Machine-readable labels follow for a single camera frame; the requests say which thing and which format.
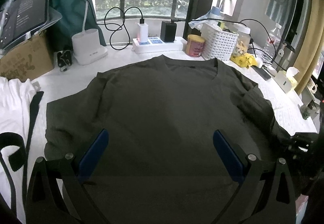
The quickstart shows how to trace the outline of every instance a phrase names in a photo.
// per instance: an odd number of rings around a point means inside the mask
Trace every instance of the white container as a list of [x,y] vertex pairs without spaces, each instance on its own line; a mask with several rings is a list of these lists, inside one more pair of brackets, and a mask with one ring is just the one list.
[[201,36],[206,39],[205,48],[201,54],[204,59],[217,58],[227,61],[231,57],[239,35],[220,31],[204,23]]
[[239,57],[247,53],[248,46],[251,40],[251,29],[247,26],[244,26],[243,24],[234,23],[233,25],[237,29],[237,34],[239,35],[238,41],[233,50],[233,55]]
[[88,29],[72,37],[74,57],[80,65],[88,65],[106,56],[108,50],[100,44],[98,29]]

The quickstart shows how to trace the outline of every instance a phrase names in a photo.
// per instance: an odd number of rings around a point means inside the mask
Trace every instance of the desk lamp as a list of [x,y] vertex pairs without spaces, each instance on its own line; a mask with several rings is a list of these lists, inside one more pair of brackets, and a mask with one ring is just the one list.
[[88,2],[85,2],[85,14],[82,32],[72,36],[74,57],[80,65],[88,65],[107,55],[107,48],[100,44],[98,29],[85,30],[88,14]]

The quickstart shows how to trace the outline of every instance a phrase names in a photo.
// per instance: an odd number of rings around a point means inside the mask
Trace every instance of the tin can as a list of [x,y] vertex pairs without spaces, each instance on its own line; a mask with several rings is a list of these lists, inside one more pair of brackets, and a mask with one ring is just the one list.
[[190,57],[197,58],[204,50],[205,39],[201,36],[190,34],[186,47],[186,54]]

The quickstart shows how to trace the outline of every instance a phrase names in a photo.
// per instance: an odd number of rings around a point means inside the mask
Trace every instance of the smartphone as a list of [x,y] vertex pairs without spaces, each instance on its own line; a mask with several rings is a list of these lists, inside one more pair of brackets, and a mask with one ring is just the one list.
[[269,80],[271,79],[271,76],[263,69],[258,68],[257,66],[252,66],[252,68],[264,79]]

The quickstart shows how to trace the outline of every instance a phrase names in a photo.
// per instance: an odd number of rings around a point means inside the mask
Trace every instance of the black strap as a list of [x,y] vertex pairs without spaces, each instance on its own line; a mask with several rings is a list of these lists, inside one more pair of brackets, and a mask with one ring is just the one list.
[[24,208],[26,208],[26,198],[27,198],[27,169],[28,169],[28,155],[30,150],[30,143],[31,138],[33,135],[36,118],[39,111],[39,103],[42,100],[44,92],[38,91],[36,95],[33,97],[33,100],[30,103],[30,122],[29,122],[29,130],[28,130],[28,137],[27,137],[27,143],[26,143],[26,163],[24,165],[23,169],[23,175],[22,175],[22,200]]
[[10,207],[8,207],[6,201],[0,194],[0,216],[1,223],[10,223],[10,224],[21,224],[17,216],[14,215]]
[[[1,133],[0,134],[0,151],[7,146],[18,146],[19,149],[9,156],[9,164],[11,169],[16,172],[19,170],[26,161],[26,151],[24,139],[17,133]],[[4,162],[2,154],[0,153],[0,163],[4,169],[4,172],[8,178],[11,192],[11,210],[17,215],[16,204],[16,189],[7,165]]]

